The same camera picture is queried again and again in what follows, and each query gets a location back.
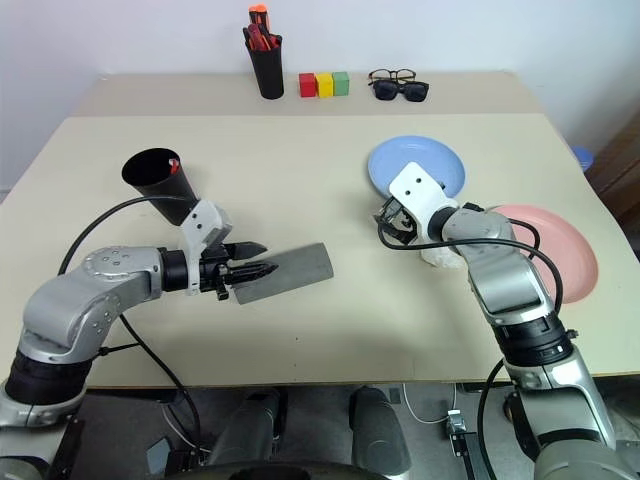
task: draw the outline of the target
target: table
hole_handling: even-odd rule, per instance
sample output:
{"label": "table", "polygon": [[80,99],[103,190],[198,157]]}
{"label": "table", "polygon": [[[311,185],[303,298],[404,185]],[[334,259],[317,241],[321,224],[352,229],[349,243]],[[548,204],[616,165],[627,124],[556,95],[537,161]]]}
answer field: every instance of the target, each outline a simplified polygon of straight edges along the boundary
{"label": "table", "polygon": [[[257,97],[250,76],[115,76],[65,120],[0,206],[0,364],[8,373],[29,296],[55,274],[75,236],[137,193],[120,178],[133,154],[178,152],[194,190],[230,215],[229,241],[278,253],[324,242],[335,277],[240,306],[181,292],[129,319],[187,385],[475,381],[500,352],[464,270],[434,269],[380,245],[383,200],[366,161],[404,134],[449,145],[464,162],[462,202],[528,203],[555,211],[594,249],[594,291],[562,319],[594,374],[640,370],[640,267],[613,217],[530,94],[511,74],[421,74],[430,100],[381,103],[352,75],[347,98]],[[175,248],[178,229],[150,205],[101,225],[78,252],[108,245]],[[130,341],[118,323],[106,345]],[[170,385],[132,349],[99,359],[93,387]]]}

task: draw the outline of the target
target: blue plate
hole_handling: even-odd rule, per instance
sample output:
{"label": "blue plate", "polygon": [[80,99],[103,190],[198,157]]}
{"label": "blue plate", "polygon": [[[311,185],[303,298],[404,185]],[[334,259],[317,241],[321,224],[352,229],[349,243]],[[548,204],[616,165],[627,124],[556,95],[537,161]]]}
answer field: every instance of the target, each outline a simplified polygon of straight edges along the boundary
{"label": "blue plate", "polygon": [[416,162],[443,184],[448,197],[455,197],[462,190],[464,166],[453,150],[432,138],[406,135],[387,140],[371,152],[369,177],[381,195],[391,196],[391,181],[410,162]]}

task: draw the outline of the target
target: yellow block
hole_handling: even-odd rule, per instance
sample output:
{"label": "yellow block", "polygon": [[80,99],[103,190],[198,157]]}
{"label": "yellow block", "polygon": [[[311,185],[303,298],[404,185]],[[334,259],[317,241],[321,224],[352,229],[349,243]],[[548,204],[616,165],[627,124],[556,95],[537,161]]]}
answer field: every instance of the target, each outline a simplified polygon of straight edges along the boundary
{"label": "yellow block", "polygon": [[316,89],[320,98],[333,97],[333,77],[330,73],[316,73]]}

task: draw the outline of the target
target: white wall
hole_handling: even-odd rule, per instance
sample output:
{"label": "white wall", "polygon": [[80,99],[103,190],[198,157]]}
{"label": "white wall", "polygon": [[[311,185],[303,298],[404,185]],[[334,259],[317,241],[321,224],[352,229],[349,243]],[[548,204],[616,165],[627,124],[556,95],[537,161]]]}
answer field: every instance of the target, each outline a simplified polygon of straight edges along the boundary
{"label": "white wall", "polygon": [[[100,73],[249,69],[250,3],[2,0],[0,189]],[[637,0],[269,0],[285,69],[517,72],[571,144],[602,147],[640,106]]]}

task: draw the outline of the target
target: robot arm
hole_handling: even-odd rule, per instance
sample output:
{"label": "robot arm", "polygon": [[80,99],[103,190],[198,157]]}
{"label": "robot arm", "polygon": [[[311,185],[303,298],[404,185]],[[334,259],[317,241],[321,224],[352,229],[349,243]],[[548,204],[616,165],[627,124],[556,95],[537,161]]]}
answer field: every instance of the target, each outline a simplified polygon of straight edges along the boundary
{"label": "robot arm", "polygon": [[91,364],[118,315],[174,290],[216,290],[223,300],[229,296],[225,284],[254,280],[276,268],[266,262],[227,264],[266,248],[253,242],[223,244],[231,224],[211,202],[198,202],[181,229],[181,250],[103,248],[29,299],[11,373],[0,388],[0,474],[32,478],[34,465],[41,469],[43,462],[52,462],[66,423],[84,397]]}
{"label": "robot arm", "polygon": [[[507,218],[475,206],[457,208],[415,163],[406,165],[389,189],[393,197],[376,220],[405,244],[416,238],[421,243],[515,240]],[[393,225],[401,213],[409,217],[403,225],[411,230]],[[525,453],[536,461],[536,478],[587,478],[576,473],[585,464],[608,472],[589,478],[636,478],[615,454],[604,402],[531,261],[506,245],[458,245],[455,251],[468,265],[472,289],[516,387],[514,426],[518,438],[527,440],[521,441]]]}

